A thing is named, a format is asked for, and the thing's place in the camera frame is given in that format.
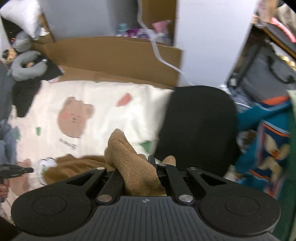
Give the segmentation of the person's left hand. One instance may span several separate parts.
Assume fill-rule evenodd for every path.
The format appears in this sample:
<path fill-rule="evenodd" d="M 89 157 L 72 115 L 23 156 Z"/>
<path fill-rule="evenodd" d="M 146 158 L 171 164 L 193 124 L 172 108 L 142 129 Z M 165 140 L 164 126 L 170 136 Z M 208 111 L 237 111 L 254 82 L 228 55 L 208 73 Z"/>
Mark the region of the person's left hand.
<path fill-rule="evenodd" d="M 0 184 L 0 197 L 1 197 L 1 202 L 4 201 L 5 198 L 8 197 L 9 193 L 9 187 L 10 187 L 10 182 L 8 179 L 4 179 L 1 184 Z"/>

